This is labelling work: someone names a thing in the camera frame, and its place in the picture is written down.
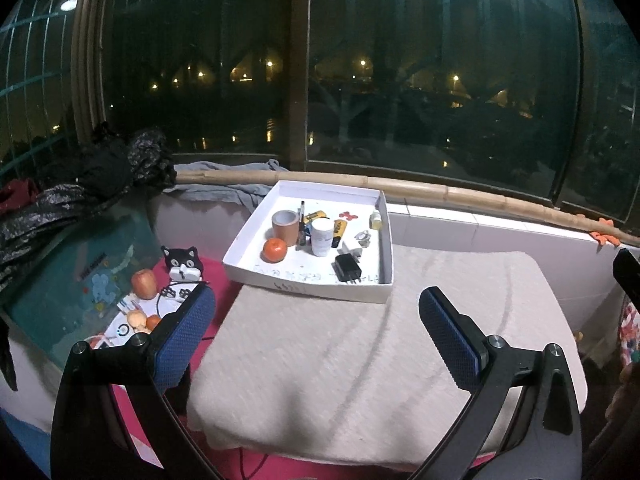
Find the person right hand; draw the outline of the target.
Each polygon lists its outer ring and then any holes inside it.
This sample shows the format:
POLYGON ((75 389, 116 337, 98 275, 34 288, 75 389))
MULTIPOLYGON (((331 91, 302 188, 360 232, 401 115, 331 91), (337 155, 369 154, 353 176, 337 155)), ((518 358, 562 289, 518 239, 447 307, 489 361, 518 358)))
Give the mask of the person right hand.
POLYGON ((620 455, 639 440, 639 363, 627 365, 620 381, 605 412, 606 424, 587 448, 589 465, 620 455))

